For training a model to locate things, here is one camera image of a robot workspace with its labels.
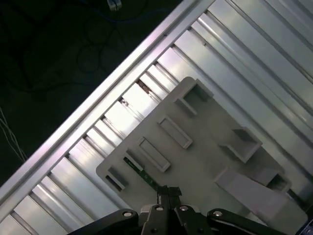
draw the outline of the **dark floor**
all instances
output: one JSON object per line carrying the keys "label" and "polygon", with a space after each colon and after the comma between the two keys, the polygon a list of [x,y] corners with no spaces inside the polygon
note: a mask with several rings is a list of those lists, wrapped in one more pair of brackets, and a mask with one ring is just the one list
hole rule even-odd
{"label": "dark floor", "polygon": [[[109,22],[81,1],[111,19],[131,20]],[[14,0],[31,16],[29,22],[9,2],[0,1],[0,18],[5,19],[18,49],[12,51],[2,21],[0,107],[20,147],[31,156],[181,0],[122,0],[118,12],[109,10],[107,0]],[[51,19],[38,23],[58,2],[62,4]],[[14,57],[23,48],[28,87]],[[0,129],[0,185],[21,164]]]}

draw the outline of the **rectangular hole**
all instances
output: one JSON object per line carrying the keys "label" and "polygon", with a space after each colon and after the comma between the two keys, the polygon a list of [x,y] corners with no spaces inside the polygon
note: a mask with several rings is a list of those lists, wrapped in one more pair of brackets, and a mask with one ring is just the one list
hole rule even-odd
{"label": "rectangular hole", "polygon": [[190,137],[168,116],[164,116],[158,124],[166,131],[181,147],[187,149],[192,143]]}
{"label": "rectangular hole", "polygon": [[138,160],[138,158],[135,156],[135,154],[131,151],[131,150],[127,150],[125,153],[125,158],[127,158],[130,162],[132,162],[132,164],[134,164],[134,166],[140,170],[143,171],[144,165]]}
{"label": "rectangular hole", "polygon": [[197,95],[197,92],[195,88],[191,89],[190,92],[188,92],[184,98],[183,98],[192,108],[197,110],[197,103],[202,99],[199,99],[199,96]]}
{"label": "rectangular hole", "polygon": [[120,192],[122,188],[109,176],[106,176],[106,179]]}
{"label": "rectangular hole", "polygon": [[139,141],[139,151],[161,172],[165,172],[169,167],[169,161],[145,138]]}
{"label": "rectangular hole", "polygon": [[278,174],[267,185],[273,191],[282,191],[287,185],[287,182]]}

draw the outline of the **plastic part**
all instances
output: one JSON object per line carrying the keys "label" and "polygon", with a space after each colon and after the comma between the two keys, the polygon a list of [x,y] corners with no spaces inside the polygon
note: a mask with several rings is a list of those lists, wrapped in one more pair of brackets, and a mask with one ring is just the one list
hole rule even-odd
{"label": "plastic part", "polygon": [[128,185],[127,181],[113,168],[108,170],[106,179],[118,190],[124,190]]}
{"label": "plastic part", "polygon": [[188,148],[192,139],[167,115],[158,122],[160,127],[166,131],[181,147]]}
{"label": "plastic part", "polygon": [[[253,156],[246,163],[237,157],[230,157],[220,148],[219,144],[228,143],[229,139],[238,139],[242,146],[248,148],[251,147],[250,143],[261,143],[241,127],[209,91],[200,89],[201,86],[200,81],[191,77],[183,79],[97,168],[97,175],[105,182],[110,167],[118,169],[122,177],[127,179],[129,185],[125,190],[118,191],[110,186],[133,209],[140,211],[143,205],[154,203],[156,186],[168,185],[179,187],[182,203],[197,205],[203,214],[214,208],[224,208],[247,216],[250,211],[218,187],[216,177],[226,167],[247,177],[259,165],[283,172],[281,166],[262,147],[255,148]],[[179,98],[197,115],[190,117],[188,112],[178,106],[176,101]],[[164,119],[173,121],[176,126],[170,121],[165,128],[160,126]],[[183,144],[178,142],[185,143],[186,140],[180,141],[173,137],[176,135],[179,138],[181,135],[188,136],[192,144],[183,148]],[[131,157],[140,162],[141,166],[144,165],[144,170],[140,171],[133,163],[126,162],[126,152],[131,152]],[[167,163],[171,166],[164,171]]]}
{"label": "plastic part", "polygon": [[175,100],[175,103],[190,117],[194,117],[198,114],[188,102],[188,95],[192,92],[203,101],[207,101],[209,98],[213,97],[213,94],[202,83],[197,83],[196,81],[194,81],[191,86],[184,89]]}
{"label": "plastic part", "polygon": [[139,141],[139,151],[149,159],[156,168],[161,172],[165,172],[170,167],[170,163],[166,158],[160,154],[160,152],[147,141],[145,138],[141,138]]}
{"label": "plastic part", "polygon": [[215,182],[267,225],[283,233],[295,234],[308,219],[304,211],[287,196],[233,169],[226,168]]}
{"label": "plastic part", "polygon": [[247,128],[233,131],[235,135],[229,136],[228,143],[222,143],[220,146],[230,156],[235,156],[246,163],[262,143]]}
{"label": "plastic part", "polygon": [[135,167],[137,167],[138,170],[143,171],[144,165],[142,165],[139,160],[134,156],[134,154],[127,150],[125,153],[125,157],[131,161],[132,164],[134,164]]}
{"label": "plastic part", "polygon": [[248,176],[273,191],[287,192],[291,186],[290,180],[282,172],[270,167],[256,166]]}

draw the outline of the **wire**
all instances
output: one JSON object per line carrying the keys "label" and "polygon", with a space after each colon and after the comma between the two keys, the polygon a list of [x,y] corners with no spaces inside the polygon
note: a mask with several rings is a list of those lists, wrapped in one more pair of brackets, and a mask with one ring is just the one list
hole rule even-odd
{"label": "wire", "polygon": [[172,11],[172,9],[169,9],[169,8],[162,8],[162,9],[157,9],[157,10],[154,10],[154,11],[151,11],[151,12],[148,12],[146,14],[143,14],[142,16],[140,17],[137,17],[135,19],[129,19],[129,20],[115,20],[115,19],[111,19],[110,17],[106,16],[105,14],[102,13],[102,11],[100,11],[99,9],[97,9],[96,7],[93,7],[91,6],[87,1],[85,0],[79,0],[81,1],[82,3],[84,3],[85,5],[87,5],[88,7],[90,7],[91,9],[94,10],[94,12],[96,12],[99,16],[103,17],[104,19],[106,19],[107,21],[110,21],[111,23],[117,23],[117,24],[131,24],[131,23],[137,23],[137,22],[141,22],[143,20],[145,20],[146,18],[148,18],[149,16],[151,15],[154,15],[154,14],[157,14],[157,13],[160,13],[160,12],[170,12]]}
{"label": "wire", "polygon": [[[4,115],[4,113],[3,113],[1,107],[0,107],[0,114],[2,115],[2,117],[3,117],[3,119],[4,119],[4,120],[2,120],[2,119],[0,118],[0,127],[1,127],[1,129],[3,130],[3,132],[4,132],[4,135],[5,135],[6,140],[8,141],[10,147],[14,150],[14,152],[19,156],[19,158],[20,158],[23,162],[25,162],[26,155],[25,155],[24,151],[20,148],[19,143],[18,143],[18,141],[16,140],[16,137],[15,137],[15,135],[13,134],[12,130],[9,128],[8,122],[6,121],[5,115]],[[19,152],[20,152],[20,155],[16,152],[15,148],[11,145],[11,143],[10,143],[10,141],[9,141],[9,139],[8,139],[8,137],[7,137],[7,135],[6,135],[6,132],[5,132],[5,130],[4,130],[4,128],[3,128],[2,125],[4,125],[4,126],[6,127],[6,129],[8,130],[8,132],[9,132],[9,134],[10,134],[10,137],[11,137],[11,141],[16,145],[17,149],[18,149]]]}
{"label": "wire", "polygon": [[10,141],[9,141],[9,138],[8,136],[6,135],[5,133],[5,130],[4,128],[2,127],[2,125],[0,124],[0,128],[2,129],[3,133],[4,133],[4,136],[6,138],[6,141],[8,142],[8,144],[10,145],[11,149],[15,152],[15,154],[19,157],[19,159],[22,161],[22,162],[25,162],[25,160],[17,153],[17,151],[14,149],[14,147],[11,145]]}
{"label": "wire", "polygon": [[26,155],[25,155],[24,151],[20,148],[19,143],[18,143],[18,141],[16,140],[15,135],[13,134],[12,130],[9,128],[9,125],[8,125],[8,123],[7,123],[7,121],[6,121],[5,115],[4,115],[4,113],[3,113],[1,107],[0,107],[0,113],[1,113],[1,115],[2,115],[2,117],[3,117],[3,119],[4,119],[4,121],[3,121],[3,120],[0,118],[0,122],[2,122],[2,124],[3,124],[3,125],[7,128],[7,130],[9,131],[11,140],[12,140],[12,142],[15,143],[15,145],[17,146],[17,148],[18,148],[18,150],[19,150],[21,156],[22,156],[23,158],[26,158]]}

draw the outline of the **black cable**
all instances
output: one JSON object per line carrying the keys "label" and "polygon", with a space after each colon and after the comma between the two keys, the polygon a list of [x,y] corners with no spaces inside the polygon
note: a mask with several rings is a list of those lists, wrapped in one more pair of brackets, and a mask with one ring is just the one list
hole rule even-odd
{"label": "black cable", "polygon": [[[115,0],[112,0],[115,4],[115,7],[116,7],[116,16],[115,16],[115,19],[113,19],[113,22],[112,21],[108,21],[110,24],[111,24],[111,31],[110,33],[108,34],[108,36],[106,37],[106,39],[104,40],[104,42],[102,43],[99,43],[99,42],[95,42],[94,40],[92,40],[89,36],[89,33],[88,33],[88,22],[91,21],[92,19],[94,19],[96,16],[102,16],[103,13],[101,12],[101,14],[97,14],[97,15],[93,15],[91,17],[89,17],[85,22],[84,22],[84,27],[83,27],[83,33],[84,33],[84,36],[85,36],[85,39],[87,40],[87,42],[89,43],[88,45],[84,45],[82,46],[79,51],[77,52],[77,55],[76,55],[76,65],[77,65],[77,68],[78,70],[81,72],[81,73],[84,73],[84,74],[91,74],[91,73],[95,73],[97,72],[99,69],[102,69],[103,71],[107,72],[107,69],[105,67],[103,67],[103,51],[106,49],[106,48],[110,48],[111,50],[115,51],[117,54],[119,54],[119,50],[118,49],[115,49],[115,48],[112,48],[110,46],[107,45],[107,42],[109,41],[109,39],[111,38],[112,34],[114,33],[114,31],[116,31],[116,33],[118,34],[124,48],[127,50],[127,43],[126,43],[126,40],[125,38],[123,37],[123,35],[121,34],[121,32],[118,30],[117,28],[117,23],[114,23],[114,21],[116,22],[121,22],[120,19],[118,19],[118,5],[116,3]],[[132,17],[132,18],[128,18],[126,20],[123,20],[123,21],[132,21],[132,20],[136,20],[138,17],[140,17],[142,15],[142,13],[144,12],[144,10],[146,9],[147,5],[148,5],[149,1],[148,0],[145,0],[143,6],[141,7],[141,9],[139,10],[138,14],[136,14],[136,16]],[[82,53],[87,49],[87,48],[93,48],[94,50],[97,51],[97,60],[95,62],[95,67],[94,69],[91,69],[91,70],[88,70],[86,68],[84,68],[81,63],[80,63],[80,56],[82,55]]]}

